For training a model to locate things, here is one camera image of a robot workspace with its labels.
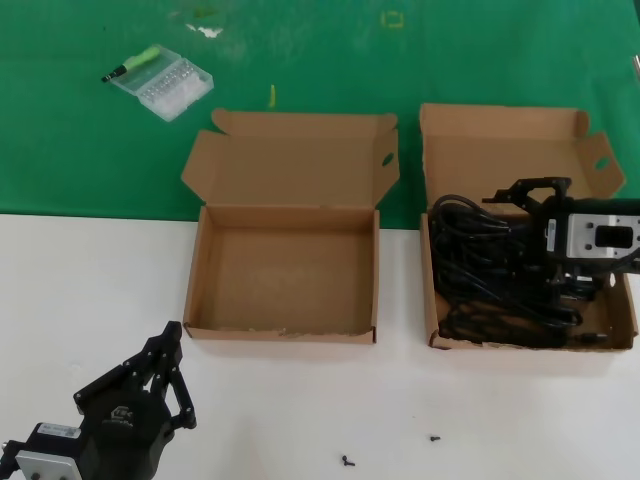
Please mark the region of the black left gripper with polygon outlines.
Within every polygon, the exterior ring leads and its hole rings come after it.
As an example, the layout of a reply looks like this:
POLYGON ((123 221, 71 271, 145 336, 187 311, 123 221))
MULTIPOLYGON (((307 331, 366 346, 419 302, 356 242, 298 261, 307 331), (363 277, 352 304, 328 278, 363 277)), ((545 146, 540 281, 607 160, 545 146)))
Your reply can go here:
POLYGON ((39 423, 24 445, 27 479, 152 479, 173 432, 194 429, 195 408, 179 364, 182 325, 170 321, 150 337, 142 350, 77 391, 78 427, 39 423), (142 391, 150 394, 107 393, 142 391), (179 412, 171 415, 167 389, 173 390, 179 412))

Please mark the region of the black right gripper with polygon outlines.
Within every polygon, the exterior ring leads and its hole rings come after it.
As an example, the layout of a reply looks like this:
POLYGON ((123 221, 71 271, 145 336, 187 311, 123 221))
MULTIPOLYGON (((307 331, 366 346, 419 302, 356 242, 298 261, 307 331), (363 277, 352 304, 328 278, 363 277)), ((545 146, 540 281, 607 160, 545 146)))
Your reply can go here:
POLYGON ((535 213, 542 203, 530 193, 552 189, 545 203, 546 252, 571 275, 637 274, 639 272, 639 201, 567 197, 568 177, 517 180, 499 189, 485 204, 512 204, 535 213))

